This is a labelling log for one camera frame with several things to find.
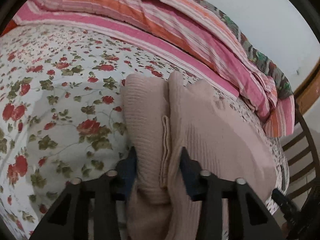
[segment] white wall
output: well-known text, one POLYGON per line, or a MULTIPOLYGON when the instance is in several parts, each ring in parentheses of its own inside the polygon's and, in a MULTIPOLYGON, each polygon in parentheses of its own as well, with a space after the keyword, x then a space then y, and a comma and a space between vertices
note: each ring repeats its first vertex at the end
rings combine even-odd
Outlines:
POLYGON ((226 13, 295 90, 320 57, 320 44, 289 0, 206 0, 226 13))

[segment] chair slat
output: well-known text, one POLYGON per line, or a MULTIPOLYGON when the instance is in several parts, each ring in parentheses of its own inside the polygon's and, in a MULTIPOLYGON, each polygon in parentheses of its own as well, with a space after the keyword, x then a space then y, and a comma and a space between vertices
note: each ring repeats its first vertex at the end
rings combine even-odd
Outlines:
POLYGON ((302 133, 298 134, 295 138, 293 138, 290 142, 288 142, 286 145, 282 147, 283 151, 286 151, 290 149, 293 145, 295 145, 297 142, 301 141, 302 138, 305 137, 304 131, 302 133))
POLYGON ((310 151, 311 151, 310 146, 308 146, 303 151, 301 151, 299 154, 297 154, 295 157, 288 160, 288 165, 291 166, 292 164, 296 163, 298 160, 300 160, 304 156, 306 156, 310 151))
POLYGON ((298 188, 297 190, 295 190, 294 192, 290 193, 288 195, 288 197, 290 199, 294 199, 296 198, 297 196, 300 196, 302 193, 306 192, 308 189, 310 189, 312 186, 313 186, 313 183, 314 183, 314 180, 313 179, 312 181, 308 182, 307 184, 303 185, 301 188, 298 188))
POLYGON ((315 163, 312 162, 309 165, 307 165, 306 167, 304 167, 301 171, 297 172, 296 174, 292 175, 290 177, 290 183, 296 181, 297 179, 302 178, 304 175, 306 175, 309 171, 311 171, 313 168, 315 167, 315 163))

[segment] green leaf print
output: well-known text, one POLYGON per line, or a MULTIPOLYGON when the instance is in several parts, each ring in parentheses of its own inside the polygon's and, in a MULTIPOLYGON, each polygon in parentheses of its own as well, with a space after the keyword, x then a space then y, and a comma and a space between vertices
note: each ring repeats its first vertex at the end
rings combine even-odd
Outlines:
POLYGON ((8 93, 8 95, 7 95, 7 98, 9 99, 9 100, 13 100, 13 99, 15 99, 17 97, 17 94, 14 92, 14 91, 10 91, 9 93, 8 93))
POLYGON ((8 124, 8 132, 10 133, 10 132, 12 132, 12 125, 11 124, 8 124))
POLYGON ((83 142, 84 142, 84 139, 85 139, 85 136, 80 136, 80 137, 79 137, 79 142, 78 142, 78 143, 83 143, 83 142))
POLYGON ((4 132, 3 130, 0 128, 0 140, 2 140, 4 138, 4 132))
POLYGON ((36 202, 36 200, 37 200, 37 196, 36 195, 29 195, 28 196, 29 197, 29 200, 32 202, 32 203, 35 203, 36 202))
POLYGON ((76 96, 73 98, 73 100, 76 102, 81 102, 81 96, 76 96))
POLYGON ((94 168, 98 171, 102 171, 104 164, 101 161, 97 161, 97 160, 92 160, 91 161, 92 166, 94 166, 94 168))
POLYGON ((13 92, 18 92, 20 89, 20 81, 18 80, 17 82, 15 82, 15 84, 11 87, 11 91, 13 92))
POLYGON ((112 77, 104 78, 103 82, 105 83, 103 85, 103 87, 105 87, 105 88, 108 88, 110 90, 117 88, 117 86, 115 85, 117 82, 112 77))
POLYGON ((7 139, 6 138, 3 138, 0 141, 0 152, 7 153, 7 139))
POLYGON ((37 137, 34 134, 31 134, 29 137, 29 142, 33 142, 37 139, 37 137))
POLYGON ((74 74, 73 71, 68 68, 62 69, 61 72, 62 72, 61 74, 62 76, 73 76, 74 74))
POLYGON ((42 140, 39 140, 38 144, 39 150, 46 150, 47 148, 55 149, 58 145, 55 141, 50 139, 49 135, 46 135, 42 140))
POLYGON ((56 104, 59 100, 59 97, 54 97, 54 96, 47 96, 49 105, 52 106, 53 104, 56 104))
POLYGON ((101 105, 101 104, 103 104, 102 100, 99 100, 99 99, 94 100, 93 103, 94 103, 95 105, 101 105))
POLYGON ((117 130, 121 135, 123 135, 124 132, 127 130, 127 127, 122 122, 115 122, 113 124, 113 128, 117 130))
POLYGON ((97 141, 94 141, 92 144, 92 148, 95 151, 98 151, 99 149, 110 149, 112 150, 112 145, 109 142, 109 139, 101 137, 97 141))
POLYGON ((32 77, 25 77, 22 79, 21 83, 29 84, 32 81, 32 77))
POLYGON ((87 152, 87 158, 91 158, 94 154, 90 151, 87 152))
POLYGON ((12 150, 12 149, 14 148, 15 143, 16 143, 16 142, 11 139, 11 141, 10 141, 10 150, 12 150))
POLYGON ((30 223, 34 223, 34 220, 35 220, 33 216, 31 216, 29 213, 24 211, 22 211, 22 219, 30 223))
POLYGON ((52 82, 51 80, 47 79, 47 80, 40 80, 40 85, 41 85, 41 89, 42 90, 49 90, 52 91, 54 89, 54 87, 52 86, 52 82))
POLYGON ((91 171, 91 169, 88 169, 85 164, 81 168, 82 176, 84 176, 86 178, 89 177, 90 171, 91 171))
POLYGON ((69 166, 65 166, 65 167, 62 167, 61 172, 63 176, 65 176, 66 178, 70 178, 70 173, 73 171, 69 166))
POLYGON ((84 69, 82 68, 81 65, 77 65, 77 66, 73 67, 73 68, 71 69, 71 71, 72 71, 73 73, 80 73, 80 72, 84 71, 84 69))
POLYGON ((81 107, 81 112, 85 114, 95 114, 95 106, 86 106, 81 107))
POLYGON ((48 191, 45 195, 50 200, 55 200, 58 197, 58 193, 57 192, 48 191))
POLYGON ((31 175, 31 183, 35 187, 44 188, 44 186, 47 184, 47 181, 46 179, 42 178, 39 169, 37 169, 35 174, 31 175))

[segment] floral bedsheet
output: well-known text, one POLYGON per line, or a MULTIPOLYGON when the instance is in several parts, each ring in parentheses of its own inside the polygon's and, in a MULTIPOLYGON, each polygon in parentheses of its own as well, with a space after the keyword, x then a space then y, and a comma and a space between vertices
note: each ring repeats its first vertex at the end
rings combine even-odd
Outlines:
MULTIPOLYGON (((97 178, 126 157, 127 75, 180 71, 185 83, 197 80, 137 46, 75 27, 17 27, 0 48, 0 215, 17 239, 30 237, 72 178, 97 178)), ((216 92, 265 137, 243 101, 216 92)), ((277 169, 285 165, 278 141, 265 140, 277 169)))

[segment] red rose print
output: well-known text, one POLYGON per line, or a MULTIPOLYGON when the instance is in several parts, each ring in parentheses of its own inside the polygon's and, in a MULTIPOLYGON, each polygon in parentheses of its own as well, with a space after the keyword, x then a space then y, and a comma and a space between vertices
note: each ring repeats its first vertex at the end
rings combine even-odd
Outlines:
POLYGON ((20 122, 18 124, 18 132, 20 133, 22 131, 22 129, 23 129, 23 123, 20 120, 20 122))
POLYGON ((127 51, 131 51, 130 48, 120 48, 119 50, 127 50, 127 51))
POLYGON ((57 69, 64 69, 64 68, 66 68, 68 66, 69 66, 69 63, 66 63, 66 62, 59 62, 59 63, 56 64, 56 68, 57 69))
POLYGON ((111 57, 109 60, 118 61, 118 60, 119 60, 119 58, 118 58, 118 57, 116 57, 116 56, 113 56, 113 57, 111 57))
POLYGON ((19 120, 24 115, 25 107, 23 105, 17 106, 13 111, 11 118, 14 121, 19 120))
POLYGON ((47 161, 47 157, 43 157, 38 161, 39 166, 41 167, 47 161))
POLYGON ((49 122, 44 126, 43 130, 49 130, 49 129, 55 127, 55 125, 56 125, 55 122, 49 122))
POLYGON ((14 105, 6 104, 2 112, 2 119, 4 121, 8 121, 12 115, 13 110, 14 110, 14 105))
POLYGON ((16 220, 16 225, 22 232, 24 232, 23 227, 18 219, 16 220))
POLYGON ((158 71, 155 71, 155 70, 151 71, 151 74, 155 75, 156 77, 163 77, 163 75, 161 73, 159 73, 158 71))
POLYGON ((121 112, 122 111, 122 108, 120 106, 117 106, 115 108, 113 108, 113 110, 117 111, 117 112, 121 112))
POLYGON ((43 66, 39 65, 39 66, 36 66, 32 72, 40 72, 42 70, 43 70, 43 66))
POLYGON ((194 75, 192 75, 192 74, 189 73, 188 71, 186 71, 186 74, 187 74, 189 77, 195 77, 194 75))
POLYGON ((47 71, 47 75, 54 75, 55 71, 53 69, 50 69, 47 71))
POLYGON ((7 198, 7 201, 8 201, 8 204, 11 206, 11 204, 12 204, 12 198, 11 198, 11 195, 7 198))
POLYGON ((95 120, 86 120, 77 126, 80 135, 96 134, 99 131, 100 123, 95 120))
POLYGON ((48 211, 48 209, 46 208, 45 205, 41 204, 41 205, 39 205, 39 211, 40 211, 42 214, 46 214, 46 212, 48 211))
POLYGON ((28 93, 29 89, 30 89, 30 84, 23 83, 21 85, 21 91, 19 95, 24 96, 26 93, 28 93))
POLYGON ((8 61, 11 61, 16 57, 14 54, 15 54, 15 52, 8 54, 8 61))
POLYGON ((113 65, 101 65, 100 70, 113 71, 115 68, 113 65))
POLYGON ((154 67, 151 67, 151 66, 146 66, 146 69, 147 69, 147 70, 150 70, 150 71, 155 70, 155 68, 154 68, 154 67))
POLYGON ((16 171, 19 173, 21 177, 23 177, 28 170, 28 163, 24 156, 19 155, 16 156, 16 163, 14 164, 16 171))
POLYGON ((107 105, 110 105, 111 103, 113 103, 113 100, 114 98, 110 96, 105 96, 102 98, 102 101, 107 105))
POLYGON ((95 83, 95 82, 97 82, 98 80, 99 80, 99 79, 93 78, 93 77, 88 78, 88 82, 91 82, 91 83, 95 83))
POLYGON ((7 178, 9 179, 9 182, 12 185, 16 184, 16 182, 18 181, 19 177, 18 177, 18 172, 15 168, 15 165, 9 164, 7 178))

